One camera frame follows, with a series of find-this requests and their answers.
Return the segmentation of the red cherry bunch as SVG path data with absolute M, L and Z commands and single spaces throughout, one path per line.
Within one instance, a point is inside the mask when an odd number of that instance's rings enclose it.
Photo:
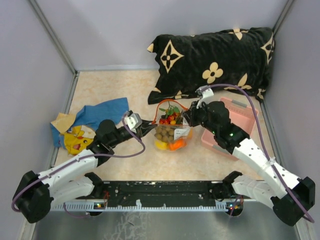
M 160 125 L 181 125 L 184 108 L 174 101 L 166 101 L 159 105 L 156 122 Z

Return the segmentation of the brown longan bunch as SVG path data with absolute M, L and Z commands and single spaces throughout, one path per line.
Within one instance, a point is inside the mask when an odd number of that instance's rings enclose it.
M 155 138 L 164 143 L 174 142 L 175 129 L 169 126 L 157 126 L 155 128 Z

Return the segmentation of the clear zip top bag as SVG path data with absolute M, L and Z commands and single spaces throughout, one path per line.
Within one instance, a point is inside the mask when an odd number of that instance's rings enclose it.
M 164 124 L 158 124 L 158 123 L 157 123 L 157 115 L 158 115 L 157 112 L 158 112 L 158 108 L 159 108 L 160 104 L 162 104 L 162 103 L 164 103 L 164 102 L 167 102 L 167 101 L 173 101 L 173 102 L 176 102 L 176 103 L 180 104 L 180 105 L 184 108 L 183 112 L 188 110 L 187 107 L 185 107 L 184 105 L 182 105 L 181 103 L 179 103 L 179 102 L 176 101 L 176 100 L 173 100 L 173 99 L 165 99 L 165 100 L 161 101 L 161 102 L 157 105 L 156 112 L 155 112 L 155 116 L 154 116 L 154 119 L 153 119 L 153 122 L 152 122 L 152 123 L 153 123 L 153 124 L 156 124 L 156 127 L 157 127 L 157 126 L 166 126 L 166 127 L 174 128 L 174 129 L 175 129 L 175 130 L 174 130 L 174 141 L 175 141 L 175 140 L 178 140 L 178 139 L 185 139 L 185 140 L 186 140 L 186 143 L 188 144 L 189 140 L 192 138 L 192 135 L 193 135 L 192 129 L 191 129 L 190 126 L 188 126 L 188 125 L 183 125 L 183 122 L 182 122 L 181 125 L 164 125 Z

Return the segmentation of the yellow lemon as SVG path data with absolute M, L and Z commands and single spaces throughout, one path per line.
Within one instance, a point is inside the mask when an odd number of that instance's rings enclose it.
M 154 145 L 157 149 L 165 151 L 169 149 L 169 145 L 166 142 L 160 141 L 160 140 L 155 140 Z

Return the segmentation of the orange persimmon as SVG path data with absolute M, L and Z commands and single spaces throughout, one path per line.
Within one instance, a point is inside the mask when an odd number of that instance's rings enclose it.
M 181 148 L 184 148 L 187 145 L 187 141 L 183 138 L 177 139 L 174 142 L 168 144 L 168 149 L 170 151 L 176 151 Z

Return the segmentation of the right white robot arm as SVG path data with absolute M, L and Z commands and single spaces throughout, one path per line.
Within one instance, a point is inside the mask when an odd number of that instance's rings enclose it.
M 244 195 L 271 208 L 286 225 L 294 226 L 308 218 L 315 204 L 316 184 L 300 178 L 271 160 L 242 128 L 232 123 L 229 110 L 222 101 L 194 101 L 182 114 L 191 127 L 202 126 L 214 135 L 216 143 L 232 156 L 249 165 L 263 181 L 238 174 L 223 185 L 229 198 Z

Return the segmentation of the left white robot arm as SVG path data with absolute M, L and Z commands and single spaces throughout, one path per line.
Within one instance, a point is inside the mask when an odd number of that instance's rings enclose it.
M 68 161 L 40 173 L 26 172 L 13 195 L 11 209 L 22 213 L 29 223 L 42 220 L 52 208 L 77 198 L 99 198 L 104 182 L 91 170 L 117 158 L 114 148 L 132 138 L 139 143 L 142 137 L 156 128 L 149 120 L 132 120 L 117 128 L 103 120 L 93 142 Z

